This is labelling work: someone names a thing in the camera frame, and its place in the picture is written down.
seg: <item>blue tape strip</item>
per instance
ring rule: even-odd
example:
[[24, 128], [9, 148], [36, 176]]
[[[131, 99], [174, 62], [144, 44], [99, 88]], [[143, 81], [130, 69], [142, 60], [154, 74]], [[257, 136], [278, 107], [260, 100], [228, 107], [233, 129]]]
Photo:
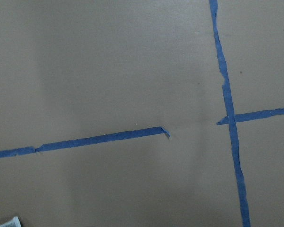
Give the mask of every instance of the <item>blue tape strip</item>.
[[26, 154], [31, 154], [35, 152], [36, 150], [34, 147], [25, 147], [25, 148], [13, 149], [13, 150], [2, 150], [0, 151], [0, 158], [12, 157], [16, 155], [26, 155]]
[[[241, 113], [236, 115], [236, 122], [246, 122], [256, 119], [262, 119], [267, 117], [273, 117], [277, 115], [284, 115], [284, 108], [275, 110], [262, 110], [250, 113]], [[217, 122], [217, 125], [228, 124], [228, 117], [224, 117]]]
[[237, 132], [237, 125], [235, 121], [235, 111], [232, 102], [231, 95], [231, 86], [229, 83], [228, 72], [227, 72], [227, 64], [224, 57], [223, 49], [220, 43], [218, 28], [217, 28], [217, 11], [218, 11], [218, 1], [217, 0], [209, 0], [210, 11], [212, 15], [213, 21], [213, 33], [214, 39], [217, 49], [217, 57], [219, 63], [220, 73], [223, 75], [225, 82], [222, 86], [223, 88], [223, 96], [226, 107], [226, 114], [229, 119], [229, 133], [231, 139], [231, 149], [232, 149], [232, 158], [235, 168], [235, 175], [237, 180], [237, 188], [239, 193], [240, 200], [240, 208], [242, 215], [242, 222], [244, 227], [250, 227], [250, 218], [249, 218], [249, 210], [248, 203], [246, 199], [246, 187], [244, 182], [244, 175], [240, 166], [240, 157], [239, 157], [239, 138]]
[[124, 131], [119, 133], [107, 134], [102, 136], [94, 136], [89, 138], [83, 139], [76, 139], [76, 140], [69, 140], [57, 143], [48, 143], [43, 144], [39, 148], [35, 149], [34, 147], [25, 147], [25, 148], [18, 148], [13, 150], [3, 150], [0, 151], [0, 158], [3, 157], [11, 157], [16, 155], [26, 155], [36, 152], [43, 152], [43, 151], [50, 151], [50, 150], [58, 150], [64, 148], [72, 148], [72, 147], [79, 147], [85, 145], [91, 145], [96, 143], [104, 143], [116, 140], [126, 140], [132, 139], [137, 137], [143, 136], [151, 136], [151, 135], [158, 135], [158, 134], [166, 134], [170, 137], [170, 133], [164, 129], [163, 127], [153, 127], [147, 129], [139, 129], [134, 131]]

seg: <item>torn tape end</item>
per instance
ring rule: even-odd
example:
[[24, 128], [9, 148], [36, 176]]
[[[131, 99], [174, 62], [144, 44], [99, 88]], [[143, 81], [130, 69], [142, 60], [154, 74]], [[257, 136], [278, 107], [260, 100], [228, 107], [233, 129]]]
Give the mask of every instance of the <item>torn tape end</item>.
[[223, 125], [223, 124], [228, 124], [228, 117], [223, 117], [221, 120], [219, 120], [217, 125]]
[[167, 131], [163, 126], [161, 126], [161, 128], [164, 131], [164, 133], [170, 138], [171, 134], [169, 133], [169, 131]]

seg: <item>tan surface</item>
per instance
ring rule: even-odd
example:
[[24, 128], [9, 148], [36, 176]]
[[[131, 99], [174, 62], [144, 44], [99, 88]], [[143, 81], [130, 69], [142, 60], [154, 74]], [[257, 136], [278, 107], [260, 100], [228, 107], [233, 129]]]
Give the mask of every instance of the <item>tan surface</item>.
[[[237, 113], [284, 107], [284, 2], [228, 2], [218, 27]], [[257, 11], [265, 2], [278, 13]], [[0, 222], [241, 226], [228, 128], [215, 125], [222, 83], [207, 1], [0, 1], [0, 150], [172, 134], [0, 159]], [[284, 117], [238, 129], [252, 223], [284, 226]]]

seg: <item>horizontal tape strip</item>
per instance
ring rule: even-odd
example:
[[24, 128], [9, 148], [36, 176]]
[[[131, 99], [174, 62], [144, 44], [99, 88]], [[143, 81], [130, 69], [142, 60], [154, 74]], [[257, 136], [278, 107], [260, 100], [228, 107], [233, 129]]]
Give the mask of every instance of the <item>horizontal tape strip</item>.
[[139, 129], [139, 130], [134, 130], [134, 131], [124, 131], [124, 132], [118, 132], [118, 133], [113, 133], [113, 134], [94, 136], [94, 137], [82, 138], [82, 139], [76, 139], [76, 140], [68, 140], [68, 141], [62, 141], [62, 142], [56, 142], [56, 143], [47, 143], [47, 144], [41, 145], [37, 149], [30, 146], [30, 147], [18, 148], [18, 149], [13, 149], [13, 150], [2, 150], [0, 151], [0, 158], [12, 157], [16, 155], [26, 155], [26, 154], [50, 151], [50, 150], [86, 146], [86, 145], [105, 143], [105, 142], [111, 142], [111, 141], [116, 141], [116, 140], [126, 140], [126, 139], [132, 139], [132, 138], [143, 137], [143, 136], [158, 135], [158, 134], [166, 134], [168, 137], [170, 137], [170, 133], [163, 127], [159, 126], [159, 127]]
[[[237, 114], [235, 117], [236, 122], [246, 122], [256, 119], [268, 118], [277, 115], [284, 115], [284, 108], [275, 109], [275, 110], [262, 110], [262, 111], [255, 111], [250, 113], [241, 113]], [[224, 117], [217, 122], [217, 125], [228, 124], [228, 117]]]

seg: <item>small object in corner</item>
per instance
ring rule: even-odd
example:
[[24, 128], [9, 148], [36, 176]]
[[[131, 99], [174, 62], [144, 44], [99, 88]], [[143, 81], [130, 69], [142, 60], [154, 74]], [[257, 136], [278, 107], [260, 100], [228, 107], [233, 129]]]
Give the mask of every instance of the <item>small object in corner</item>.
[[0, 227], [21, 227], [21, 224], [19, 218], [15, 216], [11, 221], [0, 225]]

